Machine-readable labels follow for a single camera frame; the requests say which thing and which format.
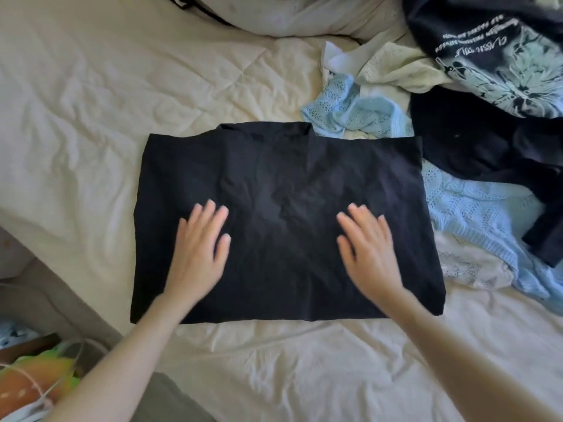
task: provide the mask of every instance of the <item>black t-shirt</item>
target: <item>black t-shirt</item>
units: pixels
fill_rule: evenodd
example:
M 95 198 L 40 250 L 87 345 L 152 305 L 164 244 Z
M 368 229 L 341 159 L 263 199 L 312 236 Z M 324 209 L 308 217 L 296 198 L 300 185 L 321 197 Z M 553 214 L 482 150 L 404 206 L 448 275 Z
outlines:
M 222 279 L 184 323 L 365 319 L 384 314 L 348 278 L 336 214 L 384 214 L 405 287 L 433 314 L 445 288 L 420 174 L 418 138 L 346 141 L 304 122 L 222 124 L 190 138 L 152 134 L 135 207 L 131 321 L 165 286 L 180 217 L 207 199 L 229 208 Z

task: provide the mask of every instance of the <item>right hand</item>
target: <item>right hand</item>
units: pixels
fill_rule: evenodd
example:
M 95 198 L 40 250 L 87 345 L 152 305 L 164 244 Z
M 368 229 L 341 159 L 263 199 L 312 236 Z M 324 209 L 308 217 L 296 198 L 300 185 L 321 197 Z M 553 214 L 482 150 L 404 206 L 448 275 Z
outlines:
M 397 265 L 393 238 L 383 215 L 376 218 L 363 205 L 348 206 L 350 216 L 336 216 L 347 237 L 337 239 L 348 276 L 362 294 L 383 312 L 405 292 Z

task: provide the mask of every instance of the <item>pile of clothes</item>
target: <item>pile of clothes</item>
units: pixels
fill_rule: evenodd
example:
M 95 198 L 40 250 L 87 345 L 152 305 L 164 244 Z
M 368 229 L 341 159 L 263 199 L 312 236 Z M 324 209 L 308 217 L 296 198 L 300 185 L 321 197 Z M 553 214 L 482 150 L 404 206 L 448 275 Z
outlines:
M 545 1 L 403 0 L 412 40 L 328 42 L 302 115 L 328 137 L 421 137 L 434 228 L 563 314 L 563 12 Z

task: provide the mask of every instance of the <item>cream comforter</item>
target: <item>cream comforter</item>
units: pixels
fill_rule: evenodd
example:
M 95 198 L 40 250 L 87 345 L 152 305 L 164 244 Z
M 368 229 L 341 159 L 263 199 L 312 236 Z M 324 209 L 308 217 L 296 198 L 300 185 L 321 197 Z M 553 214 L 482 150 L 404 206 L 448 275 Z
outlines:
M 299 120 L 324 40 L 251 35 L 166 0 L 0 0 L 0 224 L 128 332 L 148 134 Z M 561 319 L 461 286 L 444 319 L 563 413 Z M 159 370 L 219 420 L 461 419 L 389 320 L 181 326 Z

